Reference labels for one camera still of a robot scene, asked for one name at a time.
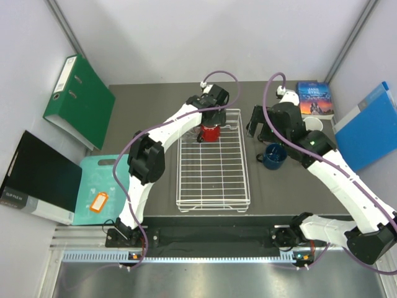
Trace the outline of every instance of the white cup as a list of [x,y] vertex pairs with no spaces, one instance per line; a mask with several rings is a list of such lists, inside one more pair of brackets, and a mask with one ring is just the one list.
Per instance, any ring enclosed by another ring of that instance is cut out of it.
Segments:
[[316,117],[306,117],[303,119],[303,121],[306,125],[306,130],[322,131],[324,128],[322,121]]

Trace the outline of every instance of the green binder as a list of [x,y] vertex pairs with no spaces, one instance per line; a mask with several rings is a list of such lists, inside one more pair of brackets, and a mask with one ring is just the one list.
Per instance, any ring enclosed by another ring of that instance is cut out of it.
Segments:
[[67,57],[43,118],[102,149],[115,97],[81,55]]

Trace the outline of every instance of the red mug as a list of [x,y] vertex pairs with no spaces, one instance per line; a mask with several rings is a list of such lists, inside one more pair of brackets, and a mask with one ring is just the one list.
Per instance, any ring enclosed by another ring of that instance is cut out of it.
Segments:
[[220,126],[213,126],[213,127],[206,127],[200,125],[200,133],[198,134],[197,141],[201,142],[216,142],[221,135],[221,127]]

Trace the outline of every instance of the blue binder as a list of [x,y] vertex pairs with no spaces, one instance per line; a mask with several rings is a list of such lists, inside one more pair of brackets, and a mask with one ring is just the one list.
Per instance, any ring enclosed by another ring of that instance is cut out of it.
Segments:
[[339,150],[354,171],[397,148],[397,109],[382,82],[334,126]]

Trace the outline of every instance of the teal cutting board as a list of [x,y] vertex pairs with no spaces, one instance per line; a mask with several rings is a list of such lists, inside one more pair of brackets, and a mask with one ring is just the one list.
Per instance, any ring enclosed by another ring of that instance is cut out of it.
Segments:
[[[114,180],[112,169],[117,155],[88,156],[80,163],[83,169],[79,194],[72,225],[99,225],[116,218],[123,210],[125,194]],[[128,155],[123,155],[117,166],[117,177],[128,190],[130,180],[127,165]],[[100,213],[89,210],[100,192],[109,196]]]

